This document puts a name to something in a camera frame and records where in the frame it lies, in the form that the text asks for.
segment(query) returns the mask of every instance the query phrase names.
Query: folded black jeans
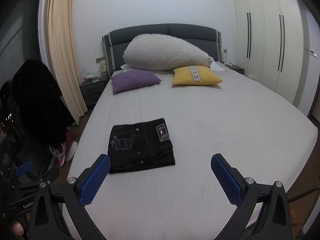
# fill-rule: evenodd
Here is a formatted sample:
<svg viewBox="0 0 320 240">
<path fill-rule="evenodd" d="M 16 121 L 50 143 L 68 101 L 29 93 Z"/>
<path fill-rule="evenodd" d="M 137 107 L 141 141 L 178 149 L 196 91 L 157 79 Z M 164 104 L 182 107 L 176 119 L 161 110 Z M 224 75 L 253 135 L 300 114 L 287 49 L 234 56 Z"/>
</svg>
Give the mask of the folded black jeans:
<svg viewBox="0 0 320 240">
<path fill-rule="evenodd" d="M 173 147 L 163 118 L 115 125 L 110 134 L 110 173 L 149 170 L 175 165 Z"/>
</svg>

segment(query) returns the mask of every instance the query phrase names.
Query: wall socket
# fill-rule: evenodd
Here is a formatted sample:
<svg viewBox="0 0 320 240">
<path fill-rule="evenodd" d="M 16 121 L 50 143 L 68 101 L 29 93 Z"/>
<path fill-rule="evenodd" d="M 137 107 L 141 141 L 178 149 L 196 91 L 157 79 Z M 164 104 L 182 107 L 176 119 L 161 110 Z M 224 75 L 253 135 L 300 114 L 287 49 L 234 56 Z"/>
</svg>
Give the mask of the wall socket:
<svg viewBox="0 0 320 240">
<path fill-rule="evenodd" d="M 318 58 L 318 54 L 316 54 L 315 52 L 313 52 L 312 50 L 310 50 L 310 55 L 311 56 L 314 56 L 314 57 L 316 57 L 316 58 Z"/>
<path fill-rule="evenodd" d="M 96 58 L 96 63 L 99 64 L 100 61 L 102 61 L 102 60 L 106 60 L 106 57 L 98 57 L 98 58 Z"/>
</svg>

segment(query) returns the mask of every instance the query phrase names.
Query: jeans label patch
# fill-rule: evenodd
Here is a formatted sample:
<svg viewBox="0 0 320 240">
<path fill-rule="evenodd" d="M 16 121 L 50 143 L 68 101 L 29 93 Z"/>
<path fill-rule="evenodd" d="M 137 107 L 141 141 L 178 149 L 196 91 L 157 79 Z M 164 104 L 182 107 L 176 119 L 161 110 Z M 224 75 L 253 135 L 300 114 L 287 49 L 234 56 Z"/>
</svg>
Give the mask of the jeans label patch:
<svg viewBox="0 0 320 240">
<path fill-rule="evenodd" d="M 169 134 L 168 134 L 167 128 L 165 127 L 164 123 L 158 125 L 156 127 L 156 129 L 158 132 L 160 142 L 169 140 Z"/>
</svg>

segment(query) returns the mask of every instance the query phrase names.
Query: mattress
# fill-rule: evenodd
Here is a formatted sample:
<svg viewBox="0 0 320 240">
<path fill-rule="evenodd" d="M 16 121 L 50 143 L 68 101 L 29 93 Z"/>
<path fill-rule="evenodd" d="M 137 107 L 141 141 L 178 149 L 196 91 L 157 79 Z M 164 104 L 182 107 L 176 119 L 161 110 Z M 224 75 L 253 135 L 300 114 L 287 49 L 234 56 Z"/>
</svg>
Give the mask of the mattress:
<svg viewBox="0 0 320 240">
<path fill-rule="evenodd" d="M 69 176 L 78 177 L 108 151 L 114 125 L 164 118 L 175 166 L 109 174 L 86 206 L 113 240 L 214 239 L 236 210 L 214 176 L 210 160 L 222 153 L 257 183 L 279 180 L 287 191 L 317 140 L 316 127 L 281 96 L 235 71 L 216 72 L 216 86 L 160 85 L 112 95 L 109 82 L 81 136 Z M 80 239 L 63 207 L 69 230 Z M 258 207 L 250 223 L 259 214 Z"/>
</svg>

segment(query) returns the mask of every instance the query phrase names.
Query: black jacket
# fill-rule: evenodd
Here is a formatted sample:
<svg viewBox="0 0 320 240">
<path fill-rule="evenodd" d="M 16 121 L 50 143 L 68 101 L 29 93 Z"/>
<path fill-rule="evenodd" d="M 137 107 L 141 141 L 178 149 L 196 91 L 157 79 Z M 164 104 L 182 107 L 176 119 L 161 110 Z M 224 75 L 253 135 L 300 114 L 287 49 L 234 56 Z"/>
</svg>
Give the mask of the black jacket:
<svg viewBox="0 0 320 240">
<path fill-rule="evenodd" d="M 40 142 L 59 148 L 66 141 L 67 126 L 74 119 L 60 99 L 62 92 L 48 68 L 27 60 L 12 80 L 12 95 L 22 121 Z"/>
</svg>

